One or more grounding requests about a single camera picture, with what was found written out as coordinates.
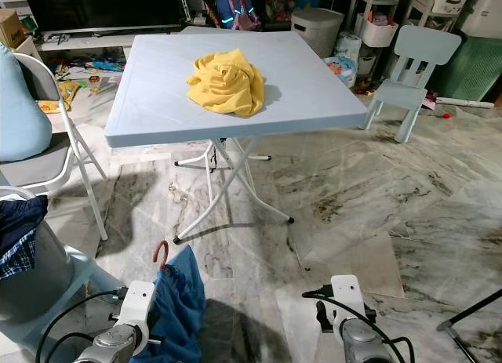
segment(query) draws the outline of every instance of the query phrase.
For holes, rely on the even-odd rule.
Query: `blue pillow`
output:
[[[52,134],[50,121],[31,97],[16,57],[0,43],[0,162],[41,153]]]

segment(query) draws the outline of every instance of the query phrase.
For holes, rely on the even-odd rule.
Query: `gray chair seat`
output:
[[[375,92],[374,97],[384,103],[412,110],[422,105],[426,95],[426,89],[386,79]]]
[[[67,132],[54,133],[42,153],[16,162],[0,162],[0,172],[13,187],[43,183],[59,176],[71,149]]]

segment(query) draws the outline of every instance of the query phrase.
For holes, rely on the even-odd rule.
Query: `white stick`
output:
[[[478,107],[478,108],[494,108],[493,103],[488,102],[477,102],[475,100],[464,100],[464,99],[454,99],[454,98],[436,98],[437,104],[451,104],[453,106],[467,106],[467,107]]]

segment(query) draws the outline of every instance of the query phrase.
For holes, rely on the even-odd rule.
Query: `red hook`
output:
[[[157,262],[158,258],[158,251],[160,251],[160,248],[164,247],[164,257],[162,257],[162,261],[160,263],[160,269],[163,269],[164,266],[166,265],[167,262],[167,256],[169,255],[169,245],[167,244],[167,241],[162,240],[160,243],[158,243],[157,248],[154,251],[154,263]]]

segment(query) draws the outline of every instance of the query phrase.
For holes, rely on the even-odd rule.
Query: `white metal table leg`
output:
[[[242,146],[236,138],[231,138],[234,145],[241,151]],[[253,159],[254,161],[270,161],[272,159],[271,155],[248,155],[248,159]]]
[[[204,151],[204,154],[201,154],[199,155],[198,157],[195,157],[195,158],[191,158],[191,159],[185,159],[184,161],[175,161],[174,162],[174,165],[178,166],[178,165],[187,165],[188,163],[193,163],[193,162],[198,162],[200,161],[201,159],[203,159],[204,157],[207,157],[209,151],[211,150],[211,148],[213,147],[213,143],[209,143],[209,146],[206,148],[206,151]]]
[[[232,141],[234,141],[234,144],[241,153],[241,155],[244,155],[244,150],[242,149],[241,144],[235,138],[232,138]],[[251,169],[249,168],[249,163],[247,159],[244,162],[244,167],[246,169],[246,175],[248,176],[249,185],[251,186],[251,189],[253,189],[253,193],[256,194],[256,188],[254,186],[253,176],[251,176]]]
[[[246,156],[246,153],[249,153],[249,147],[246,148],[246,151],[244,152],[244,154],[242,155],[242,158],[239,159],[239,162],[236,166],[234,166],[234,162],[230,159],[230,157],[228,156],[227,152],[225,151],[225,149],[220,145],[220,143],[217,141],[217,140],[213,140],[213,143],[214,145],[216,146],[216,148],[218,149],[218,151],[221,153],[221,155],[223,155],[223,157],[225,158],[225,160],[227,161],[228,165],[230,167],[232,167],[234,169],[234,172],[237,172],[238,170],[240,170],[240,168],[242,167],[242,163],[243,163],[243,158],[246,160],[247,159],[247,156]],[[253,199],[253,201],[255,201],[258,205],[264,207],[265,209],[267,210],[270,210],[271,212],[274,212],[275,214],[279,215],[280,217],[282,217],[283,219],[287,220],[289,223],[293,223],[295,221],[294,218],[292,218],[291,216],[288,216],[287,214],[285,214],[284,212],[281,212],[280,210],[277,210],[276,208],[270,206],[268,203],[260,200],[257,196],[256,196],[256,193],[253,192],[253,189],[251,188],[251,186],[242,178],[242,176],[240,176],[238,173],[236,173],[236,175],[234,177],[237,176],[237,179],[242,183],[242,185],[244,186],[244,188],[251,194],[251,198]]]
[[[238,160],[237,165],[233,168],[232,172],[230,173],[230,176],[225,181],[225,184],[221,188],[220,192],[211,201],[208,208],[204,211],[203,214],[201,214],[194,222],[192,222],[190,226],[185,228],[177,236],[174,237],[174,239],[173,239],[174,244],[180,244],[181,239],[184,238],[195,226],[197,226],[199,223],[201,223],[213,211],[216,204],[224,196],[224,194],[227,191],[228,187],[230,186],[231,182],[238,175],[238,171],[244,165],[244,162],[246,161],[249,153],[255,148],[255,146],[258,144],[259,140],[260,140],[260,137],[258,137],[258,136],[253,137],[251,139],[251,142],[249,143],[248,147],[246,148],[246,151],[244,152],[244,155],[241,156],[240,159]],[[219,143],[219,140],[218,139],[213,140],[213,143],[215,143],[215,142]]]
[[[211,172],[209,171],[209,152],[213,148],[213,143],[209,142],[209,146],[206,148],[206,151],[202,155],[199,155],[196,158],[185,159],[184,161],[175,161],[174,165],[186,165],[188,163],[198,162],[204,158],[204,162],[206,164],[206,179],[207,179],[207,191],[209,195],[209,202],[213,200],[213,187],[211,186]]]

